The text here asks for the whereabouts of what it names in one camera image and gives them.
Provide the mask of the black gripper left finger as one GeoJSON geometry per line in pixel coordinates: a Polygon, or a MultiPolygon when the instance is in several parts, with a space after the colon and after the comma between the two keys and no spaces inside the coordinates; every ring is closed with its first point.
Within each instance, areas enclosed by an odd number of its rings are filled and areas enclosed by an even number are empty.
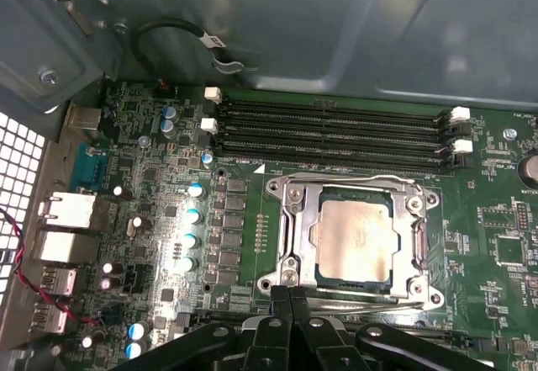
{"type": "Polygon", "coordinates": [[[286,370],[293,313],[289,288],[271,290],[269,316],[251,317],[241,331],[223,323],[199,327],[145,352],[117,370],[286,370]]]}

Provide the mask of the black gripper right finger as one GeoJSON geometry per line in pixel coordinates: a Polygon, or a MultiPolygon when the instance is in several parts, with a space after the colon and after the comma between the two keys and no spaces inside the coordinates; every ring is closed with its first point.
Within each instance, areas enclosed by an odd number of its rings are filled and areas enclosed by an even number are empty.
{"type": "Polygon", "coordinates": [[[314,315],[303,288],[289,289],[294,324],[321,370],[492,370],[464,354],[405,331],[370,323],[344,338],[326,315],[314,315]]]}

